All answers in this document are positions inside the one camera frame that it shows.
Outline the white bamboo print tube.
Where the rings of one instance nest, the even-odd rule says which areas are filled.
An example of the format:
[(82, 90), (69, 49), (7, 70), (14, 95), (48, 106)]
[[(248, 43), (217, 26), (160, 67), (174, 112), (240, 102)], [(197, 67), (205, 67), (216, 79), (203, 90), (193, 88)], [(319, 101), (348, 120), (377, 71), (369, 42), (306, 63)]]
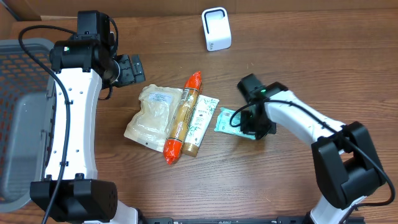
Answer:
[(182, 153), (196, 157), (219, 99), (200, 95), (185, 138)]

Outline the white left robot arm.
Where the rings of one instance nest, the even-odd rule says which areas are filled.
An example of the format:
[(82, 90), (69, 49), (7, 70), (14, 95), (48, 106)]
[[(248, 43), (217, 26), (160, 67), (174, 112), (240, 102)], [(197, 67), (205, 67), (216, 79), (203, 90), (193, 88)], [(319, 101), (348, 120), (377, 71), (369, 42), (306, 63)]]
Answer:
[(143, 223), (136, 208), (118, 199), (113, 182), (98, 179), (95, 118), (100, 91), (141, 83), (138, 56), (119, 55), (115, 21), (99, 11), (80, 11), (77, 30), (55, 43), (50, 66), (55, 80), (52, 147), (44, 178), (30, 185), (45, 219), (68, 223)]

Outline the beige vacuum food pouch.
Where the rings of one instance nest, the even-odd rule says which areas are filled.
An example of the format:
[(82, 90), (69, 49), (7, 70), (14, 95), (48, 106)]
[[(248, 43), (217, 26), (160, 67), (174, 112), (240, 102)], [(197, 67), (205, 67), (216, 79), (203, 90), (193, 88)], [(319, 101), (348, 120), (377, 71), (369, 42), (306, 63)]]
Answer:
[(139, 95), (141, 110), (128, 123), (124, 137), (162, 152), (181, 96), (179, 88), (144, 87)]

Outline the teal wet wipes pack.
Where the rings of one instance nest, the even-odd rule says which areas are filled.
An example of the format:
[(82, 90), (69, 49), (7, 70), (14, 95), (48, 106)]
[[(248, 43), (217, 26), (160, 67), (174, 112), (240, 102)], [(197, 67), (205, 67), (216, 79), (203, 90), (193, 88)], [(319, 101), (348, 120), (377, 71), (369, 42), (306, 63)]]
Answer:
[(226, 133), (226, 134), (232, 134), (235, 136), (240, 136), (248, 139), (255, 140), (254, 135), (250, 134), (244, 134), (241, 130), (240, 127), (232, 127), (230, 125), (230, 120), (232, 115), (234, 114), (234, 110), (230, 110), (224, 107), (220, 108), (220, 114), (217, 117), (217, 122), (214, 131), (216, 132), (221, 132), (221, 133)]

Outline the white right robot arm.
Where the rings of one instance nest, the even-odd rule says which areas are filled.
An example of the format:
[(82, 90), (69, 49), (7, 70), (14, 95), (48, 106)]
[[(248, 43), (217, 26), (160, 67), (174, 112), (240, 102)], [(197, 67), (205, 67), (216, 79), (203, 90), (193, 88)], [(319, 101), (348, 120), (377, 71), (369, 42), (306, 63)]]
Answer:
[(254, 74), (237, 88), (246, 105), (237, 110), (240, 122), (230, 121), (257, 140), (276, 133), (279, 124), (312, 150), (318, 188), (322, 196), (304, 216), (278, 217), (277, 223), (364, 223), (352, 217), (364, 199), (384, 184), (391, 184), (368, 130), (359, 122), (344, 124), (299, 100), (285, 85), (263, 85)]

